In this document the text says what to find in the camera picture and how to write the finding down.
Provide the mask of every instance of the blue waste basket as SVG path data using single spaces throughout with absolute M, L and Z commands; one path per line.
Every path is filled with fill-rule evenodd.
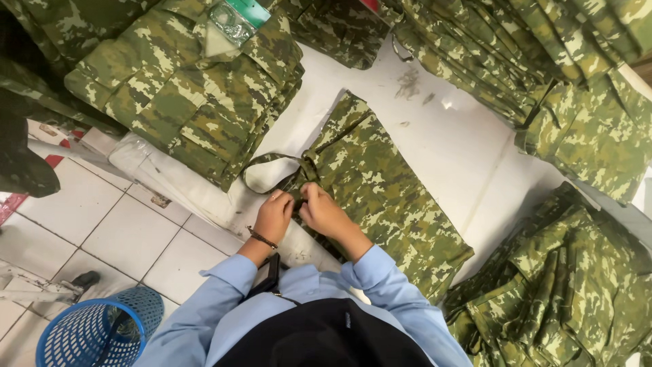
M 79 302 L 46 327 L 37 367 L 131 366 L 162 318 L 163 300 L 147 287 Z

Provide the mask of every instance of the hand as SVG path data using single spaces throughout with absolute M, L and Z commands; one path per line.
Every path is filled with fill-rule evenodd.
M 306 200 L 299 210 L 301 219 L 315 231 L 340 242 L 354 263 L 373 247 L 360 227 L 352 222 L 318 184 L 304 184 L 301 187 L 301 196 Z
M 283 190 L 275 190 L 260 206 L 254 231 L 278 245 L 288 230 L 293 208 L 292 195 Z
M 356 227 L 349 216 L 318 184 L 314 182 L 304 184 L 301 187 L 301 196 L 306 202 L 301 205 L 299 215 L 315 231 L 340 242 L 350 229 Z
M 278 245 L 288 230 L 293 207 L 294 199 L 292 195 L 282 190 L 274 191 L 260 206 L 254 231 Z M 263 261 L 270 253 L 272 253 L 270 245 L 253 237 L 249 238 L 238 250 L 238 254 L 251 260 L 257 268 L 263 264 Z

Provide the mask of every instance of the shirt sleeve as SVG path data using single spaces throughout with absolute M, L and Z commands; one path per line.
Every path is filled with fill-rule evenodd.
M 342 265 L 341 275 L 362 289 L 372 305 L 389 311 L 438 367 L 472 366 L 441 310 L 423 297 L 380 247 L 372 247 L 356 264 Z
M 154 333 L 134 366 L 203 367 L 215 327 L 249 293 L 257 271 L 240 254 L 202 270 L 208 279 Z

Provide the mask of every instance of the person's left hand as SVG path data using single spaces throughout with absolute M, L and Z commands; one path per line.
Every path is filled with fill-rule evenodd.
M 254 231 L 278 245 L 288 230 L 293 208 L 292 195 L 280 189 L 275 190 L 260 206 Z

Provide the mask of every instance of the person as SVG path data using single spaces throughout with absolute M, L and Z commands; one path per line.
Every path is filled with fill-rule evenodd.
M 301 195 L 302 220 L 347 251 L 351 261 L 341 273 L 312 264 L 291 268 L 278 293 L 239 304 L 273 250 L 249 238 L 237 254 L 200 272 L 206 281 L 152 336 L 135 366 L 471 366 L 442 312 L 329 194 L 306 183 Z M 278 244 L 293 207 L 292 196 L 276 190 L 261 205 L 253 233 Z

